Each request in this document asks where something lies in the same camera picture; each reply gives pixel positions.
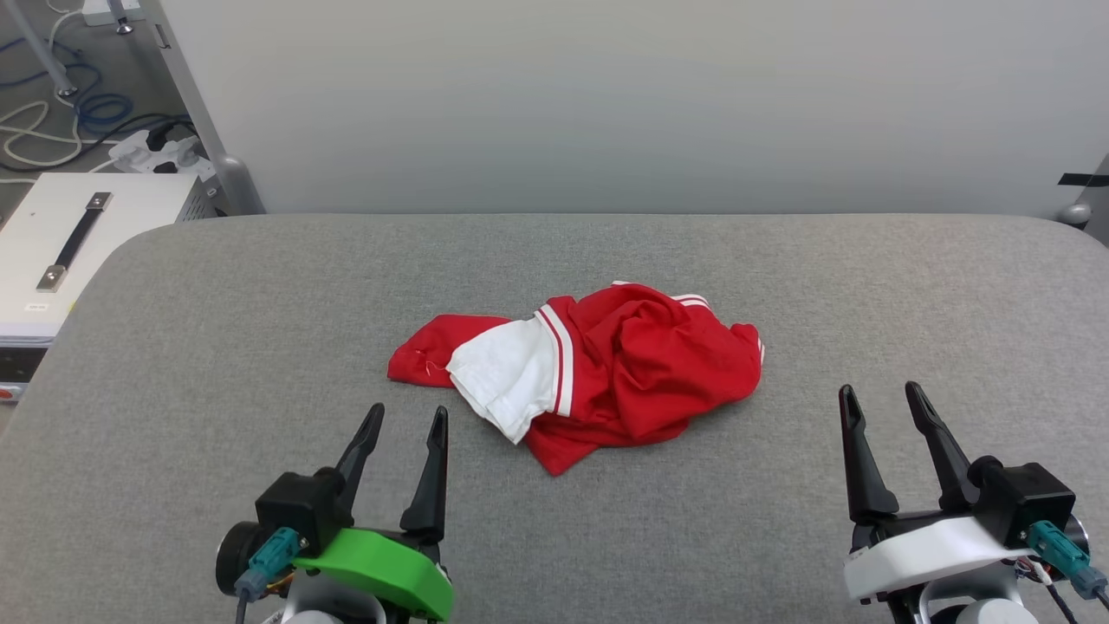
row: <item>wire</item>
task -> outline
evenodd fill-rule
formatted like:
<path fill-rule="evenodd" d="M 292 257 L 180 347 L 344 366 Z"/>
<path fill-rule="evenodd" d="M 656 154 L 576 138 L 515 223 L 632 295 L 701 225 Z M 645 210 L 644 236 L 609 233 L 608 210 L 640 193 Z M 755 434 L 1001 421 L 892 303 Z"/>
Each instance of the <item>wire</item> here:
<path fill-rule="evenodd" d="M 14 39 L 12 41 L 9 41 L 9 42 L 4 43 L 3 45 L 0 45 L 0 52 L 4 52 L 9 48 L 13 48 L 16 45 L 19 45 L 20 43 L 22 43 L 24 41 L 27 41 L 27 40 L 23 39 L 22 37 L 20 37 L 19 39 Z M 81 51 L 80 50 L 74 50 L 74 49 L 70 48 L 69 45 L 65 45 L 61 41 L 54 41 L 54 45 L 57 45 L 57 47 L 61 48 L 62 50 L 69 52 L 70 55 L 72 55 L 74 59 L 77 59 L 78 57 L 81 55 Z M 21 78 L 21 79 L 14 81 L 14 82 L 0 82 L 0 88 L 4 88 L 4 86 L 19 86 L 20 84 L 23 84 L 26 82 L 30 82 L 32 80 L 42 78 L 43 75 L 47 75 L 48 73 L 50 73 L 50 72 L 43 70 L 43 71 L 40 71 L 39 73 L 33 74 L 33 75 L 28 75 L 27 78 Z"/>
<path fill-rule="evenodd" d="M 19 114 L 19 113 L 21 113 L 21 112 L 23 112 L 26 110 L 29 110 L 29 109 L 32 109 L 34 106 L 38 106 L 38 105 L 42 106 L 42 111 L 39 113 L 39 116 L 33 122 L 31 122 L 30 129 L 34 130 L 35 127 L 39 126 L 40 123 L 42 123 L 42 120 L 44 120 L 47 117 L 47 112 L 50 111 L 50 104 L 47 103 L 44 100 L 39 100 L 37 102 L 31 102 L 29 104 L 20 106 L 18 109 L 13 110 L 12 112 L 10 112 L 10 113 L 3 115 L 2 117 L 0 117 L 0 122 L 8 121 L 12 116 L 14 116 L 14 115 L 17 115 L 17 114 Z M 7 141 L 4 141 L 4 143 L 3 143 L 3 151 L 4 151 L 6 154 L 8 154 L 9 157 L 11 157 L 13 160 L 17 160 L 19 162 L 27 163 L 27 164 L 33 164 L 35 166 L 55 166 L 55 165 L 60 165 L 60 164 L 65 164 L 67 162 L 75 158 L 78 156 L 78 154 L 81 153 L 81 145 L 82 145 L 82 143 L 81 143 L 81 135 L 78 133 L 78 127 L 77 126 L 78 126 L 78 119 L 74 115 L 73 116 L 73 126 L 72 126 L 73 139 L 72 139 L 71 142 L 75 143 L 75 146 L 74 146 L 74 149 L 73 149 L 72 152 L 70 152 L 68 155 L 64 155 L 64 156 L 62 156 L 62 157 L 60 157 L 58 160 L 53 160 L 53 161 L 49 161 L 49 162 L 40 162 L 40 161 L 37 161 L 37 160 L 30 160 L 30 158 L 23 157 L 23 156 L 17 154 L 16 152 L 11 151 L 11 144 L 14 143 L 16 141 L 22 139 L 23 134 L 16 134 L 14 136 L 12 136 L 12 137 L 8 139 Z"/>
<path fill-rule="evenodd" d="M 1099 601 L 1101 601 L 1101 604 L 1103 604 L 1106 608 L 1109 608 L 1109 596 L 1106 595 L 1105 587 L 1098 587 L 1097 590 L 1093 590 L 1093 595 L 1097 596 Z"/>
<path fill-rule="evenodd" d="M 246 592 L 238 594 L 238 606 L 235 607 L 235 624 L 243 624 L 246 620 Z"/>
<path fill-rule="evenodd" d="M 143 127 L 143 126 L 146 126 L 146 125 L 151 125 L 151 123 L 145 123 L 145 124 L 140 125 L 140 126 L 129 127 L 131 125 L 134 125 L 134 123 L 136 121 L 152 120 L 152 119 L 157 119 L 159 121 L 177 121 L 177 122 L 181 122 L 181 121 L 187 120 L 189 116 L 187 115 L 183 115 L 183 114 L 182 115 L 172 115 L 172 114 L 165 114 L 165 113 L 160 113 L 160 112 L 151 112 L 151 113 L 145 113 L 145 114 L 140 114 L 140 115 L 136 115 L 136 116 L 132 116 L 131 119 L 129 119 L 129 120 L 124 121 L 123 123 L 120 123 L 115 127 L 112 127 L 111 130 L 109 130 L 103 136 L 101 136 L 100 139 L 96 139 L 95 141 L 93 141 L 92 144 L 87 145 L 85 147 L 83 147 L 75 156 L 73 156 L 72 158 L 70 158 L 67 162 L 72 162 L 73 160 L 77 160 L 77 158 L 79 158 L 79 157 L 88 154 L 92 150 L 99 147 L 101 144 L 108 142 L 108 137 L 109 136 L 112 136 L 114 134 L 119 134 L 120 132 L 123 132 L 124 130 L 134 131 L 134 130 L 138 130 L 140 127 Z M 59 166 L 61 166 L 61 164 L 40 165 L 40 166 L 11 166 L 9 164 L 0 162 L 0 168 L 7 170 L 7 171 L 11 171 L 11 172 L 14 172 L 14 173 L 39 173 L 39 172 L 42 172 L 42 171 L 53 171 L 54 168 L 58 168 Z"/>
<path fill-rule="evenodd" d="M 115 164 L 115 158 L 114 157 L 112 160 L 108 161 L 108 162 L 102 162 L 102 163 L 98 164 L 96 166 L 93 166 L 92 168 L 89 170 L 89 173 L 95 173 L 95 172 L 100 171 L 101 168 L 108 168 L 109 166 L 111 166 L 113 164 Z"/>
<path fill-rule="evenodd" d="M 268 585 L 266 585 L 266 590 L 279 589 L 282 585 L 287 585 L 287 584 L 289 584 L 289 583 L 293 582 L 293 577 L 294 576 L 296 576 L 296 573 L 295 572 L 289 572 L 281 581 L 275 581 L 275 582 L 269 583 Z"/>
<path fill-rule="evenodd" d="M 1013 569 L 1016 570 L 1018 579 L 1027 579 L 1032 583 L 1039 583 L 1040 585 L 1044 584 L 1039 576 L 1036 575 L 1036 571 L 1032 570 L 1032 563 L 1028 560 L 1028 557 L 1014 560 Z"/>
<path fill-rule="evenodd" d="M 55 22 L 55 27 L 61 23 L 61 20 Z M 16 39 L 10 41 L 4 45 L 0 45 L 0 52 L 8 50 L 9 48 L 26 41 L 26 39 Z M 59 41 L 51 42 L 51 51 L 53 45 L 57 45 L 68 52 L 73 60 L 80 60 L 82 52 L 80 50 L 74 50 L 67 47 Z M 120 93 L 94 93 L 95 89 L 104 82 L 104 75 L 95 67 L 83 63 L 73 62 L 64 65 L 67 70 L 69 69 L 81 69 L 92 72 L 93 80 L 92 83 L 81 90 L 81 95 L 73 103 L 63 100 L 58 93 L 54 94 L 54 99 L 61 102 L 63 105 L 73 109 L 78 116 L 78 125 L 81 130 L 90 132 L 92 134 L 100 133 L 100 129 L 96 126 L 111 125 L 113 123 L 119 123 L 120 121 L 126 119 L 132 111 L 134 111 L 134 102 L 131 98 L 122 95 Z M 40 71 L 39 73 L 21 78 L 12 82 L 0 82 L 0 88 L 4 86 L 18 86 L 24 84 L 32 80 L 37 80 L 47 75 L 45 71 Z"/>
<path fill-rule="evenodd" d="M 55 13 L 68 13 L 69 12 L 69 11 L 67 11 L 64 9 L 59 9 L 58 7 L 54 7 L 53 4 L 50 3 L 50 0 L 47 0 L 47 7 L 50 7 L 50 10 L 53 11 L 53 12 L 55 12 Z"/>
<path fill-rule="evenodd" d="M 47 104 L 45 100 L 39 100 L 38 102 L 32 102 L 33 104 Z M 13 134 L 27 134 L 28 136 L 35 136 L 39 139 L 45 139 L 48 141 L 58 141 L 59 143 L 75 143 L 72 137 L 67 136 L 54 136 L 53 134 L 45 134 L 42 132 L 35 132 L 33 130 L 28 130 L 26 127 L 16 127 L 13 125 L 0 125 L 0 132 L 11 132 Z M 81 139 L 82 143 L 95 143 L 95 139 Z M 122 141 L 104 141 L 104 144 L 114 145 L 121 143 Z"/>
<path fill-rule="evenodd" d="M 1067 601 L 1062 600 L 1062 596 L 1059 595 L 1059 590 L 1056 589 L 1055 585 L 1047 585 L 1047 591 L 1051 594 L 1051 597 L 1055 599 L 1055 604 L 1059 605 L 1059 611 L 1061 611 L 1062 616 L 1067 618 L 1067 623 L 1078 624 L 1078 621 L 1075 620 L 1074 612 L 1071 612 L 1070 607 L 1067 606 Z"/>
<path fill-rule="evenodd" d="M 58 21 L 54 22 L 54 27 L 50 29 L 50 40 L 47 43 L 47 50 L 50 50 L 51 54 L 54 53 L 54 37 L 58 35 L 58 29 L 61 28 L 62 22 L 64 22 L 65 20 L 72 18 L 73 16 L 80 16 L 80 14 L 81 14 L 81 11 L 70 11 L 70 12 L 65 13 L 64 16 L 58 18 Z"/>
<path fill-rule="evenodd" d="M 1044 565 L 1036 560 L 1027 557 L 1020 557 L 1020 562 L 1036 571 L 1036 576 L 1038 576 L 1039 582 L 1044 583 L 1044 586 L 1047 587 L 1048 593 L 1051 594 L 1051 599 L 1055 600 L 1055 604 L 1058 605 L 1059 611 L 1062 612 L 1062 616 L 1067 618 L 1067 623 L 1078 624 L 1078 621 L 1075 620 L 1075 613 L 1070 611 L 1069 606 L 1067 606 L 1067 601 L 1062 600 L 1062 596 L 1059 595 L 1059 589 L 1055 586 L 1055 583 L 1051 581 L 1051 575 L 1044 570 Z"/>

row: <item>gray cushioned table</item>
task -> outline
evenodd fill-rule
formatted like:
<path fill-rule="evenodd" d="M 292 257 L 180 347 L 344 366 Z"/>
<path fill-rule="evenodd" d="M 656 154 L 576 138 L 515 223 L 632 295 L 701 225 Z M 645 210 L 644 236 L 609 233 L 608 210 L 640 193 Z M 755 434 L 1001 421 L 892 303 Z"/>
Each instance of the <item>gray cushioned table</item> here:
<path fill-rule="evenodd" d="M 613 278 L 696 291 L 766 344 L 747 401 L 551 479 L 452 391 L 391 383 L 444 311 L 522 318 Z M 103 266 L 0 438 L 4 622 L 232 622 L 215 546 L 281 472 L 386 422 L 356 503 L 395 528 L 435 408 L 452 415 L 454 622 L 888 622 L 849 604 L 836 391 L 855 386 L 902 508 L 938 485 L 920 382 L 968 456 L 1038 461 L 1109 567 L 1109 252 L 1022 217 L 221 218 Z M 1026 587 L 1042 622 L 1061 621 Z M 1079 616 L 1105 618 L 1071 596 Z M 252 607 L 248 622 L 274 611 Z"/>

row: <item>power strip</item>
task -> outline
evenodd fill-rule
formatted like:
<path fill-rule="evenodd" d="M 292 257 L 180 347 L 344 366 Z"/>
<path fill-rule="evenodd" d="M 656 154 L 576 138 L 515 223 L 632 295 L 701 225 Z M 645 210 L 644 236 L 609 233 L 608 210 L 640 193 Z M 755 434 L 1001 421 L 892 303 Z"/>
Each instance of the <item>power strip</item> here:
<path fill-rule="evenodd" d="M 171 171 L 197 175 L 207 195 L 214 196 L 220 186 L 215 176 L 215 167 L 206 157 L 196 153 L 201 140 L 190 136 L 181 141 L 166 141 L 159 151 L 151 151 L 146 145 L 150 130 L 139 130 L 119 144 L 108 150 L 108 155 L 114 162 L 115 168 L 126 173 L 161 173 L 157 167 L 172 164 Z"/>
<path fill-rule="evenodd" d="M 143 19 L 142 7 L 139 0 L 122 0 L 123 12 L 128 14 L 128 21 Z M 108 8 L 108 0 L 84 0 L 81 9 L 85 25 L 115 25 L 115 18 L 112 17 L 111 9 Z"/>

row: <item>floor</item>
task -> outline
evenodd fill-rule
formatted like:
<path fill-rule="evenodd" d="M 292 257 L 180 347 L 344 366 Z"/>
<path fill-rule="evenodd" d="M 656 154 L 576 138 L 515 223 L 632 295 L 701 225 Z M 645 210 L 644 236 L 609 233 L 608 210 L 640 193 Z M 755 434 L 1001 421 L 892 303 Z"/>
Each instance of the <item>floor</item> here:
<path fill-rule="evenodd" d="M 19 2 L 31 24 L 43 38 L 48 37 L 51 27 L 60 16 L 47 6 L 45 0 L 19 0 Z M 79 6 L 81 2 L 80 0 L 57 0 L 53 3 L 55 7 L 64 9 L 74 4 Z M 185 109 L 181 103 L 181 96 L 173 85 L 173 80 L 162 61 L 162 55 L 146 22 L 136 21 L 134 25 L 134 32 L 120 37 L 115 34 L 115 29 L 112 27 L 90 28 L 84 24 L 81 16 L 74 16 L 62 23 L 57 39 L 60 43 L 81 52 L 77 62 L 91 64 L 103 74 L 103 84 L 96 86 L 91 93 L 111 92 L 131 98 L 134 102 L 132 115 L 149 112 L 184 113 Z M 20 37 L 22 34 L 7 14 L 7 10 L 0 8 L 0 47 Z M 0 55 L 2 59 L 0 61 L 0 82 L 13 82 L 42 71 L 42 65 L 26 43 L 14 45 L 0 54 L 2 54 Z M 63 62 L 72 62 L 68 53 L 59 52 L 59 57 Z M 92 81 L 92 75 L 88 71 L 73 69 L 70 70 L 69 74 L 78 86 L 87 88 Z M 72 114 L 69 108 L 53 99 L 53 83 L 48 76 L 19 86 L 0 88 L 0 117 L 23 104 L 39 100 L 50 103 L 50 112 L 38 130 L 47 134 L 70 136 Z M 27 111 L 2 124 L 26 127 L 37 114 L 38 109 Z M 0 137 L 3 140 L 10 136 L 11 134 L 0 131 Z M 24 136 L 16 141 L 11 149 L 17 154 L 31 160 L 49 161 L 68 154 L 73 150 L 73 145 Z M 60 167 L 59 171 L 89 171 L 108 160 L 108 145 L 100 146 L 77 162 Z M 12 161 L 3 153 L 0 153 L 0 160 L 10 165 L 27 166 Z M 0 170 L 0 180 L 37 176 L 38 174 Z M 0 184 L 0 217 L 7 219 L 30 187 L 30 184 Z M 2 415 L 3 412 L 0 412 L 0 423 L 4 420 Z"/>

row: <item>black cable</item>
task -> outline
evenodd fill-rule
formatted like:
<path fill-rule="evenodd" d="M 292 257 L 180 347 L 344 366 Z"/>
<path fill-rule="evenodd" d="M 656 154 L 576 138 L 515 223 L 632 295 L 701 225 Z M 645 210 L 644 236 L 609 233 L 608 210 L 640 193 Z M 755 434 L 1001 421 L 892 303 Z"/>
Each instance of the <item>black cable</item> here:
<path fill-rule="evenodd" d="M 246 592 L 238 594 L 238 606 L 235 608 L 235 624 L 243 624 L 246 620 Z"/>
<path fill-rule="evenodd" d="M 1078 621 L 1075 620 L 1075 614 L 1070 611 L 1070 607 L 1067 606 L 1067 601 L 1062 600 L 1062 596 L 1059 595 L 1059 590 L 1056 590 L 1055 585 L 1045 586 L 1047 587 L 1048 593 L 1051 594 L 1051 597 L 1055 599 L 1055 604 L 1059 605 L 1059 611 L 1062 612 L 1062 616 L 1067 618 L 1068 624 L 1078 624 Z"/>
<path fill-rule="evenodd" d="M 1109 596 L 1106 595 L 1105 587 L 1098 587 L 1097 590 L 1093 590 L 1093 595 L 1097 596 L 1099 601 L 1101 601 L 1101 604 L 1106 605 L 1106 608 L 1109 608 Z"/>
<path fill-rule="evenodd" d="M 153 117 L 159 117 L 159 119 L 164 119 L 166 121 L 175 121 L 175 122 L 180 122 L 182 120 L 186 120 L 187 119 L 186 115 L 173 115 L 173 114 L 165 114 L 165 113 L 160 113 L 160 112 L 150 112 L 150 113 L 146 113 L 146 114 L 135 115 L 135 116 L 132 116 L 131 119 L 124 121 L 123 123 L 120 123 L 115 127 L 109 130 L 106 134 L 104 134 L 100 139 L 96 139 L 95 143 L 90 143 L 87 147 L 83 147 L 80 152 L 78 152 L 77 155 L 74 155 L 73 157 L 67 160 L 63 163 L 51 164 L 49 166 L 11 166 L 10 164 L 4 164 L 3 162 L 0 162 L 0 168 L 7 170 L 7 171 L 11 171 L 13 173 L 41 173 L 43 171 L 53 171 L 55 168 L 60 168 L 62 166 L 65 166 L 67 164 L 69 164 L 71 162 L 80 158 L 81 156 L 88 154 L 92 150 L 95 150 L 96 147 L 99 147 L 100 145 L 102 145 L 104 143 L 104 141 L 106 141 L 110 136 L 112 136 L 114 134 L 119 134 L 120 132 L 123 132 L 124 130 L 126 130 L 126 127 L 129 125 L 133 124 L 134 122 L 142 121 L 144 119 L 153 119 Z"/>

